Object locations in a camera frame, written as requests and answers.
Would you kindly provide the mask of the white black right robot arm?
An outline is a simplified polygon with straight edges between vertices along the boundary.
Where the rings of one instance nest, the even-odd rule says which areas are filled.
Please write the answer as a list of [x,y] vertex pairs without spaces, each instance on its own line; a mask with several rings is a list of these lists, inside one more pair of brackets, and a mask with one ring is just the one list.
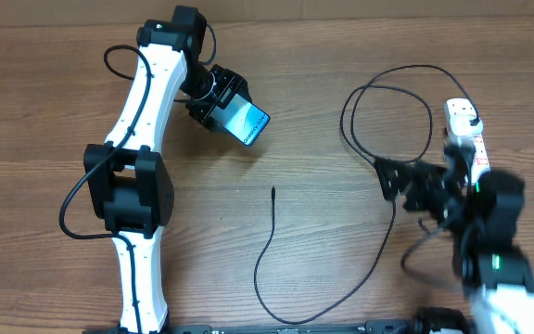
[[385,200],[404,195],[405,211],[428,213],[438,225],[428,238],[451,234],[452,267],[474,317],[468,324],[456,312],[431,310],[419,315],[413,333],[534,333],[534,276],[514,243],[525,183],[505,170],[475,179],[475,153],[472,144],[449,144],[442,165],[375,159]]

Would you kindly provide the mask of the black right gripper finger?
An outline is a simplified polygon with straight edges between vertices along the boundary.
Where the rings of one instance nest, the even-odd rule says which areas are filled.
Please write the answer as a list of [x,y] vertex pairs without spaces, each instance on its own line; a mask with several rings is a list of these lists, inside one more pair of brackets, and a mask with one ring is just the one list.
[[448,185],[471,186],[475,148],[470,145],[448,144],[444,148],[445,172],[442,180]]
[[411,183],[409,165],[388,159],[376,159],[374,167],[386,201],[393,201]]

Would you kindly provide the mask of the Samsung Galaxy smartphone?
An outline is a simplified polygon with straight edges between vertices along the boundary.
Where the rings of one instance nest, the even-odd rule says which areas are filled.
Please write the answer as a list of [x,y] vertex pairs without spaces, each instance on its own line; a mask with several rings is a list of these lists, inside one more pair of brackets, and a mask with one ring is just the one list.
[[210,114],[227,133],[250,147],[269,123],[271,117],[239,94],[224,108],[216,106]]

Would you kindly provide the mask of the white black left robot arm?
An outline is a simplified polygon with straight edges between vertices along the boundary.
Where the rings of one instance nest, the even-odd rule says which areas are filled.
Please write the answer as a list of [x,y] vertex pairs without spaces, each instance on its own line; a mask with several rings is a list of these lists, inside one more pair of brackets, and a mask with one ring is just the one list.
[[247,81],[200,61],[209,24],[195,7],[177,6],[169,21],[149,19],[134,48],[137,70],[121,116],[83,164],[97,218],[105,223],[120,264],[122,313],[116,333],[164,333],[169,306],[161,283],[161,238],[174,188],[161,157],[178,93],[190,116],[249,147],[270,121],[251,99]]

